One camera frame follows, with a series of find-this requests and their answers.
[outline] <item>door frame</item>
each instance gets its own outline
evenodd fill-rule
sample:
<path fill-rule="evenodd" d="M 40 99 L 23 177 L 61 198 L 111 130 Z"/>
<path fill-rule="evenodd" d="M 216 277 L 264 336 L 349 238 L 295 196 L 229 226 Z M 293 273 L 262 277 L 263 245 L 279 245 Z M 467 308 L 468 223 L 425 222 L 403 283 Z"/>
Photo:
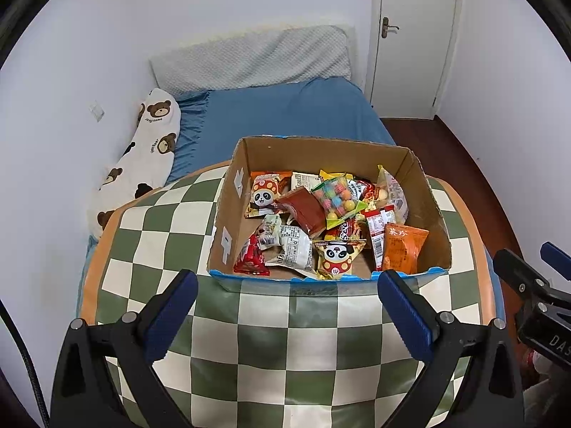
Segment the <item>door frame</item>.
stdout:
<path fill-rule="evenodd" d="M 460 12 L 462 9 L 463 0 L 456 0 L 454 5 L 454 16 L 452 19 L 452 32 L 450 33 L 450 40 L 448 42 L 448 48 L 446 50 L 446 59 L 444 61 L 444 67 L 442 74 L 440 75 L 440 81 L 438 89 L 436 90 L 436 97 L 434 104 L 432 105 L 431 114 L 434 116 L 440 105 L 440 101 L 446 91 L 448 86 L 448 79 L 450 73 L 450 67 L 452 66 L 452 61 L 454 59 L 454 53 L 456 48 L 456 41 L 458 39 L 458 29 L 460 26 Z M 366 99 L 371 102 L 373 96 L 373 84 L 375 83 L 375 71 L 377 67 L 377 54 L 379 51 L 379 38 L 381 30 L 381 17 L 383 14 L 383 0 L 371 0 L 371 19 L 370 19 L 370 36 L 369 36 L 369 55 L 367 57 L 367 77 L 365 80 L 365 96 Z"/>

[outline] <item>black cable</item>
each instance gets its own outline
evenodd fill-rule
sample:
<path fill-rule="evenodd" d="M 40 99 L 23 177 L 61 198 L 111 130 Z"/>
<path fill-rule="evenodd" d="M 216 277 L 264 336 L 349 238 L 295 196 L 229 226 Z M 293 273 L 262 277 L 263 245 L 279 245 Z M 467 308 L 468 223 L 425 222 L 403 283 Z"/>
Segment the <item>black cable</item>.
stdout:
<path fill-rule="evenodd" d="M 26 365 L 26 370 L 28 371 L 28 377 L 30 378 L 30 383 L 32 384 L 32 389 L 34 391 L 34 397 L 36 399 L 36 403 L 38 404 L 39 414 L 42 417 L 42 421 L 44 422 L 44 426 L 48 428 L 50 424 L 50 416 L 47 413 L 46 403 L 44 401 L 44 395 L 42 394 L 42 389 L 39 386 L 38 375 L 35 372 L 34 363 L 32 362 L 32 358 L 30 357 L 30 353 L 24 344 L 24 340 L 20 336 L 16 325 L 12 321 L 12 317 L 4 307 L 2 300 L 0 300 L 0 319 L 8 328 L 8 331 L 12 335 L 12 339 L 18 346 L 18 350 L 20 354 L 22 354 L 22 360 L 24 360 L 24 365 Z"/>

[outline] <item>box of snacks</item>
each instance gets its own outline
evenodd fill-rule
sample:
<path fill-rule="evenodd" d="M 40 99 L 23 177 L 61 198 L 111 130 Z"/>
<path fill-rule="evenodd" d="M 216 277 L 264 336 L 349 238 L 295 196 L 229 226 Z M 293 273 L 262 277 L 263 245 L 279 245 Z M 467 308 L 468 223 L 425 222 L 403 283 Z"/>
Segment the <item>box of snacks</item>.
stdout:
<path fill-rule="evenodd" d="M 227 290 L 375 294 L 388 269 L 415 290 L 451 264 L 442 214 L 409 149 L 270 136 L 236 146 L 208 258 Z"/>

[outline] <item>door handle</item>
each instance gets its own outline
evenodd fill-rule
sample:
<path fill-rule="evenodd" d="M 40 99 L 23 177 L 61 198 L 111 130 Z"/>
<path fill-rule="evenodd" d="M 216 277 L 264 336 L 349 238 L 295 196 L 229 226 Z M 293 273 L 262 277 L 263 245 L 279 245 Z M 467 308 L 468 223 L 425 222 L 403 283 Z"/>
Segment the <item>door handle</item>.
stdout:
<path fill-rule="evenodd" d="M 400 30 L 400 27 L 398 25 L 389 25 L 389 18 L 388 17 L 384 17 L 383 18 L 383 28 L 381 29 L 381 37 L 386 39 L 386 30 L 389 28 L 393 28 L 396 30 Z"/>

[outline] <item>wooden floor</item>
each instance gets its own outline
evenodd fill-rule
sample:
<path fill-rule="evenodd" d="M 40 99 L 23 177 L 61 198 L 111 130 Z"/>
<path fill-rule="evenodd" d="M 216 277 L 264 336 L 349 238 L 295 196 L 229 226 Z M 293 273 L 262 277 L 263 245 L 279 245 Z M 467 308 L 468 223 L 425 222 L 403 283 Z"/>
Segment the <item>wooden floor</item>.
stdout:
<path fill-rule="evenodd" d="M 521 255 L 516 236 L 492 188 L 472 157 L 438 116 L 432 121 L 383 119 L 383 122 L 396 144 L 410 148 L 419 158 L 427 175 L 441 178 L 454 187 L 472 213 L 492 257 L 502 248 Z M 502 291 L 507 325 L 514 343 L 517 343 L 513 314 L 519 310 L 521 301 L 504 283 Z M 524 352 L 523 345 L 516 346 L 520 361 Z"/>

